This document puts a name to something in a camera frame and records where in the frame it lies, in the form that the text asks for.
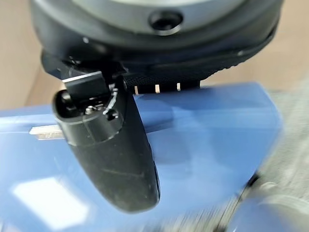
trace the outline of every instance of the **gray circular cap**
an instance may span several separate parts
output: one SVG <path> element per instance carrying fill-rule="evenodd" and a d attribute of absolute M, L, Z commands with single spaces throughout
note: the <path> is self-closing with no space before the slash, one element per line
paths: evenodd
<path fill-rule="evenodd" d="M 94 17 L 119 29 L 133 33 L 171 35 L 214 22 L 245 0 L 72 1 Z"/>

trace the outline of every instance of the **beige background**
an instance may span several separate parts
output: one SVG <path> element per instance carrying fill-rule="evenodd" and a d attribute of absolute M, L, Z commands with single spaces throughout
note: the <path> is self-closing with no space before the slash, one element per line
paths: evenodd
<path fill-rule="evenodd" d="M 276 39 L 251 60 L 203 84 L 254 80 L 269 89 L 293 91 L 309 67 L 308 8 L 308 0 L 286 0 Z M 0 1 L 0 31 L 0 108 L 49 103 L 61 82 L 41 69 L 28 1 Z"/>

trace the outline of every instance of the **blue surface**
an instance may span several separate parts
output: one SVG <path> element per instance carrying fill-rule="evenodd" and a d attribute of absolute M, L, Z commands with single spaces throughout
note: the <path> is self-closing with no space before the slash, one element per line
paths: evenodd
<path fill-rule="evenodd" d="M 160 179 L 154 209 L 118 211 L 95 189 L 64 140 L 29 135 L 34 126 L 55 124 L 50 107 L 40 106 L 0 112 L 0 218 L 23 232 L 51 231 L 14 191 L 52 178 L 88 207 L 87 219 L 60 229 L 66 232 L 134 226 L 213 207 L 245 186 L 281 129 L 275 106 L 256 83 L 138 95 L 136 103 Z M 42 197 L 55 201 L 53 195 Z"/>

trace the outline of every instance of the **round hole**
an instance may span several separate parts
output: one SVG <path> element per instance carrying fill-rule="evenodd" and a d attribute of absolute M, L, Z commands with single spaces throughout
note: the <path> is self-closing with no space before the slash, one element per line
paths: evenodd
<path fill-rule="evenodd" d="M 108 121 L 112 121 L 115 118 L 118 118 L 118 113 L 114 109 L 111 109 L 107 112 L 106 117 Z"/>
<path fill-rule="evenodd" d="M 150 16 L 150 26 L 159 35 L 171 35 L 180 30 L 183 16 L 178 12 L 163 11 L 155 12 Z"/>

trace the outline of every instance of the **black plastic device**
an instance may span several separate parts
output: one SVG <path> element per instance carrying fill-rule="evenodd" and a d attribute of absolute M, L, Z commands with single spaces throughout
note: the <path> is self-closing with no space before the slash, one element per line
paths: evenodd
<path fill-rule="evenodd" d="M 54 98 L 55 117 L 109 202 L 140 212 L 159 201 L 135 89 L 199 87 L 200 80 L 246 61 L 273 39 L 282 3 L 31 0 L 43 67 L 67 87 Z"/>

